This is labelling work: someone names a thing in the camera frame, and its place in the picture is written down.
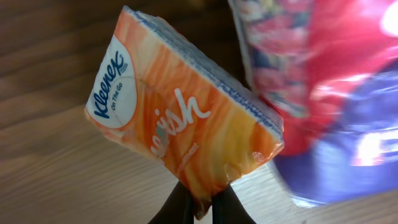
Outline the red purple snack bag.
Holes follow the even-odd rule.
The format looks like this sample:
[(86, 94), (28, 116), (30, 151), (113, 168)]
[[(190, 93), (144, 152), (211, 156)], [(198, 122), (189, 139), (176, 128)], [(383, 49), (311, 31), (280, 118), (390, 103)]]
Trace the red purple snack bag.
[(301, 207), (397, 188), (397, 0), (232, 0), (246, 81), (281, 115)]

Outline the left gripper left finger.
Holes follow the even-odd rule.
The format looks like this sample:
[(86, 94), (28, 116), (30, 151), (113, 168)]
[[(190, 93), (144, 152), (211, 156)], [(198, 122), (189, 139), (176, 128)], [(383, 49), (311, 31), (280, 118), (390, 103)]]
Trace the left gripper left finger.
[(193, 198), (181, 182), (177, 183), (149, 224), (194, 224)]

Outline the orange Kleenex tissue pack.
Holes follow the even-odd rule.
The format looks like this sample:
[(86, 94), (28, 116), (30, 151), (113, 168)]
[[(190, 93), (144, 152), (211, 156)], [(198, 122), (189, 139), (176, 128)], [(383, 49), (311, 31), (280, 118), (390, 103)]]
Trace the orange Kleenex tissue pack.
[(85, 105), (102, 134), (212, 196), (284, 148), (283, 121), (163, 18), (124, 6)]

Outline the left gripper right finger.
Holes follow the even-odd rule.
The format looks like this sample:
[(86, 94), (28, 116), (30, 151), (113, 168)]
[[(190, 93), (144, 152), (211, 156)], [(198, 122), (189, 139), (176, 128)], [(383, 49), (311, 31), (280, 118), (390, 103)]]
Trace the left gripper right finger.
[(256, 224), (230, 185), (212, 197), (212, 221), (213, 224)]

